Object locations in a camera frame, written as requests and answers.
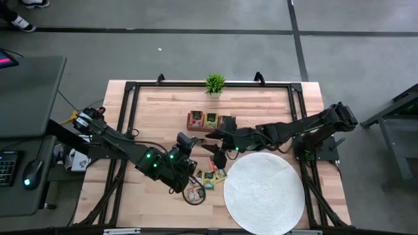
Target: food item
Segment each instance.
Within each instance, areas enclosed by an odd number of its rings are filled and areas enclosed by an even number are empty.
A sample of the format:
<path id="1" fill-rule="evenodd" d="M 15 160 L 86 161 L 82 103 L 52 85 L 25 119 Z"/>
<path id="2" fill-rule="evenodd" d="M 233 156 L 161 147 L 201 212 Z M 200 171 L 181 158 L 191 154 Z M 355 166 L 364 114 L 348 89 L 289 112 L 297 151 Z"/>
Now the food item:
<path id="1" fill-rule="evenodd" d="M 189 127 L 202 127 L 204 114 L 202 111 L 190 111 Z"/>
<path id="2" fill-rule="evenodd" d="M 202 173 L 202 185 L 205 189 L 215 189 L 216 177 L 215 173 L 203 172 Z"/>
<path id="3" fill-rule="evenodd" d="M 235 119 L 236 119 L 236 117 L 234 117 L 234 116 L 220 116 L 219 117 L 219 125 L 218 125 L 218 127 L 222 124 L 222 123 L 224 123 L 225 122 L 225 120 L 227 119 L 227 118 L 232 118 L 234 121 L 235 121 Z"/>
<path id="4" fill-rule="evenodd" d="M 216 165 L 215 165 L 215 162 L 214 162 L 214 156 L 213 156 L 213 155 L 212 155 L 212 156 L 210 156 L 210 157 L 208 158 L 208 162 L 209 162 L 209 167 L 210 167 L 210 170 L 211 170 L 212 172 L 217 171 L 217 167 L 216 167 Z"/>
<path id="5" fill-rule="evenodd" d="M 204 116 L 203 127 L 213 129 L 217 128 L 218 119 L 217 114 L 206 114 Z"/>
<path id="6" fill-rule="evenodd" d="M 189 200 L 191 202 L 199 201 L 203 198 L 203 189 L 201 187 L 194 187 L 192 189 L 187 190 L 187 194 L 189 195 Z"/>
<path id="7" fill-rule="evenodd" d="M 222 180 L 226 179 L 228 177 L 226 171 L 224 169 L 219 169 L 215 171 L 215 177 L 216 177 L 216 183 L 221 182 Z"/>

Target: wooden table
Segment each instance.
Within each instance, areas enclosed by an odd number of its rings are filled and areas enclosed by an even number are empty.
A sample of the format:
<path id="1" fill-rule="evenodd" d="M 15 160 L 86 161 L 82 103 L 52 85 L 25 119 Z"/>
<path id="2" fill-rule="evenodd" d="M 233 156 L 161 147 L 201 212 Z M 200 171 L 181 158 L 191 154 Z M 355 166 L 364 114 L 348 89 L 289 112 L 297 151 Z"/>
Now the wooden table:
<path id="1" fill-rule="evenodd" d="M 125 80 L 109 81 L 104 107 L 105 121 L 116 128 Z M 308 116 L 324 109 L 321 91 L 317 82 L 302 83 L 304 100 Z M 131 109 L 129 98 L 123 131 Z M 220 98 L 208 98 L 203 87 L 142 87 L 139 92 L 134 128 L 139 130 L 137 140 L 158 142 L 166 148 L 175 145 L 178 132 L 188 136 L 203 138 L 205 133 L 189 132 L 185 123 L 190 110 L 215 112 L 219 115 L 236 116 L 238 127 L 254 127 L 262 123 L 278 121 L 290 122 L 289 97 L 285 89 L 279 88 L 243 88 L 227 87 Z M 290 141 L 283 145 L 286 149 Z M 281 155 L 300 174 L 298 163 L 293 152 Z M 210 152 L 200 147 L 193 148 L 191 158 L 198 162 L 198 168 L 209 171 L 207 157 Z M 83 220 L 99 201 L 105 188 L 109 160 L 100 160 L 91 165 L 86 172 L 74 222 Z M 234 161 L 228 160 L 228 170 Z M 340 175 L 332 164 L 317 164 L 321 187 L 325 199 L 340 216 L 350 224 L 346 200 Z M 153 181 L 134 168 L 127 166 L 123 193 L 118 217 L 119 227 L 165 227 L 165 228 L 240 228 L 225 206 L 223 199 L 223 182 L 216 185 L 215 191 L 207 190 L 206 201 L 200 206 L 190 206 L 184 202 L 181 194 L 169 194 L 169 188 L 160 181 Z M 111 215 L 114 198 L 110 199 L 108 218 Z M 318 223 L 319 210 L 317 200 L 312 196 L 315 218 Z M 309 228 L 305 212 L 296 228 Z"/>

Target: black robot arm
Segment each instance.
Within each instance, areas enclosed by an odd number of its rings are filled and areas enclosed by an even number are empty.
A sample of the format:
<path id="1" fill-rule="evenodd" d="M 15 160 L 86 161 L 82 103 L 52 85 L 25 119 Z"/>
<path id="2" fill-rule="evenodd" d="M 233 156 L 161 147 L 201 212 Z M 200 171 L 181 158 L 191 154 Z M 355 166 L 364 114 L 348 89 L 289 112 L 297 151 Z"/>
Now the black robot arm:
<path id="1" fill-rule="evenodd" d="M 153 142 L 131 140 L 109 127 L 104 120 L 104 112 L 104 108 L 86 108 L 73 122 L 75 129 L 93 136 L 89 143 L 90 158 L 127 159 L 147 177 L 161 180 L 176 193 L 185 189 L 197 165 L 189 157 L 198 138 L 188 138 L 184 133 L 178 133 L 177 144 L 167 151 Z M 144 144 L 157 145 L 163 151 Z"/>
<path id="2" fill-rule="evenodd" d="M 348 106 L 341 102 L 332 104 L 326 110 L 310 117 L 291 123 L 268 123 L 255 126 L 255 129 L 245 127 L 237 129 L 233 119 L 227 119 L 218 130 L 206 135 L 207 138 L 222 140 L 218 147 L 203 145 L 214 153 L 214 162 L 218 168 L 224 168 L 227 162 L 225 154 L 229 150 L 241 153 L 269 149 L 279 150 L 293 136 L 304 134 L 303 144 L 306 151 L 315 151 L 322 142 L 337 131 L 352 131 L 357 120 Z"/>

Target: gray floor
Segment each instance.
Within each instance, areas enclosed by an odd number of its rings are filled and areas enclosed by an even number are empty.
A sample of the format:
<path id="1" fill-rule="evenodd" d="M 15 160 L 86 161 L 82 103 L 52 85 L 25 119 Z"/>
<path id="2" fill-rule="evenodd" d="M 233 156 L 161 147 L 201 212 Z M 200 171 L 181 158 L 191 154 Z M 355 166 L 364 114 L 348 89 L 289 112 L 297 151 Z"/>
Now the gray floor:
<path id="1" fill-rule="evenodd" d="M 291 29 L 283 0 L 52 0 L 51 7 L 42 10 L 26 10 L 10 1 L 38 26 Z M 301 30 L 418 30 L 416 1 L 294 0 L 294 6 Z M 320 83 L 325 104 L 342 101 L 359 121 L 418 81 L 418 37 L 302 37 L 301 41 L 309 80 Z M 228 80 L 251 80 L 261 71 L 267 80 L 300 81 L 290 35 L 0 32 L 0 46 L 25 56 L 66 56 L 60 90 L 80 108 L 102 99 L 109 79 L 156 79 L 163 73 L 171 80 L 200 80 L 218 72 Z M 67 119 L 71 111 L 58 97 L 53 118 Z M 380 130 L 358 127 L 337 137 L 347 138 L 339 147 L 340 167 L 353 225 L 416 233 L 418 193 L 380 189 L 394 167 L 387 160 Z M 0 219 L 0 229 L 65 226 L 80 185 L 55 188 L 51 200 L 61 209 L 30 219 Z"/>

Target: person's foot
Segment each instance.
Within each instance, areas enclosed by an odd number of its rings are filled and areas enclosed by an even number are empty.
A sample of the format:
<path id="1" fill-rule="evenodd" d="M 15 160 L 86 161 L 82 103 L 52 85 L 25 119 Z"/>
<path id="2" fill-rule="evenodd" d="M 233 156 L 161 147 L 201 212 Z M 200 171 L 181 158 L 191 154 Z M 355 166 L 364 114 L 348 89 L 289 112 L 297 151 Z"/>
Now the person's foot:
<path id="1" fill-rule="evenodd" d="M 13 22 L 11 22 L 12 25 L 17 27 L 18 29 L 22 30 L 26 33 L 31 33 L 36 30 L 36 27 L 34 25 L 31 25 L 29 22 L 24 20 L 22 17 L 18 16 Z"/>
<path id="2" fill-rule="evenodd" d="M 50 6 L 50 2 L 48 0 L 22 0 L 22 3 L 28 9 L 34 9 L 35 7 L 44 8 Z"/>

